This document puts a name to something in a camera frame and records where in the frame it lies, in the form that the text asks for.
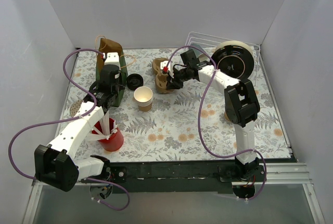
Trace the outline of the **brown cardboard cup carrier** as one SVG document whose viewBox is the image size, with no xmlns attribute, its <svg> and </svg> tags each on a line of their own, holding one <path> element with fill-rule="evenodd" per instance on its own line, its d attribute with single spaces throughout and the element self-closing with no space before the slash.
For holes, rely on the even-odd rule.
<svg viewBox="0 0 333 224">
<path fill-rule="evenodd" d="M 167 90 L 167 74 L 163 74 L 163 68 L 167 65 L 167 58 L 155 58 L 152 62 L 152 70 L 155 74 L 156 90 L 160 94 L 168 94 L 173 91 Z"/>
</svg>

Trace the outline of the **stack of kraft paper cups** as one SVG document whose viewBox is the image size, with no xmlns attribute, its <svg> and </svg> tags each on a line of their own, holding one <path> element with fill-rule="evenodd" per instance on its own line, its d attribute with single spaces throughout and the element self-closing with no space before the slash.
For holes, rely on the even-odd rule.
<svg viewBox="0 0 333 224">
<path fill-rule="evenodd" d="M 134 91 L 134 99 L 140 111 L 148 112 L 152 108 L 153 92 L 149 87 L 141 86 Z"/>
</svg>

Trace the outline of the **brown and green paper bag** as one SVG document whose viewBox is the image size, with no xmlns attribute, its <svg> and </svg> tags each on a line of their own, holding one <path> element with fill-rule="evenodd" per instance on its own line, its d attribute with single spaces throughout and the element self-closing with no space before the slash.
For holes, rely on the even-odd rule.
<svg viewBox="0 0 333 224">
<path fill-rule="evenodd" d="M 100 35 L 96 60 L 96 83 L 93 94 L 97 105 L 119 107 L 122 101 L 127 80 L 127 67 L 122 46 Z"/>
</svg>

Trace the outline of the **single kraft paper cup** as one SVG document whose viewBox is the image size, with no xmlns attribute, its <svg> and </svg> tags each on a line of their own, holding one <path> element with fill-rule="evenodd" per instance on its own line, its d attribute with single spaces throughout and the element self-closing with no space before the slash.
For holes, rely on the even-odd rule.
<svg viewBox="0 0 333 224">
<path fill-rule="evenodd" d="M 227 122 L 231 123 L 231 120 L 229 119 L 228 115 L 226 112 L 224 112 L 224 118 Z"/>
</svg>

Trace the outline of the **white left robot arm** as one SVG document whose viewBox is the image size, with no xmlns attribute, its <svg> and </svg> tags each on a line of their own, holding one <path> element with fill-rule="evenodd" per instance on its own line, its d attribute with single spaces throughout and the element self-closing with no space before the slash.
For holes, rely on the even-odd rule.
<svg viewBox="0 0 333 224">
<path fill-rule="evenodd" d="M 100 79 L 94 82 L 84 98 L 75 120 L 47 146 L 39 145 L 34 151 L 35 176 L 37 180 L 70 191 L 77 181 L 94 177 L 106 182 L 111 175 L 109 161 L 98 155 L 75 161 L 75 154 L 97 124 L 115 103 L 123 88 L 121 70 L 115 64 L 106 64 Z"/>
</svg>

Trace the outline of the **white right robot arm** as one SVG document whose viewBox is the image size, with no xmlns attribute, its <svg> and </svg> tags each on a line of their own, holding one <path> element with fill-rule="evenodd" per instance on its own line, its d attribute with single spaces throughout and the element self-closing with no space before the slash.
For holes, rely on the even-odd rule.
<svg viewBox="0 0 333 224">
<path fill-rule="evenodd" d="M 235 165 L 224 170 L 224 174 L 229 178 L 247 181 L 259 168 L 255 152 L 254 123 L 260 112 L 260 105 L 252 82 L 247 78 L 240 80 L 227 75 L 222 71 L 221 63 L 228 57 L 252 58 L 252 50 L 228 44 L 216 48 L 208 61 L 200 61 L 195 50 L 194 46 L 189 46 L 189 50 L 181 54 L 182 69 L 174 69 L 171 73 L 167 64 L 162 68 L 162 73 L 167 75 L 166 88 L 181 89 L 185 81 L 197 80 L 224 95 L 225 113 L 234 125 L 237 143 L 237 151 L 233 154 Z"/>
</svg>

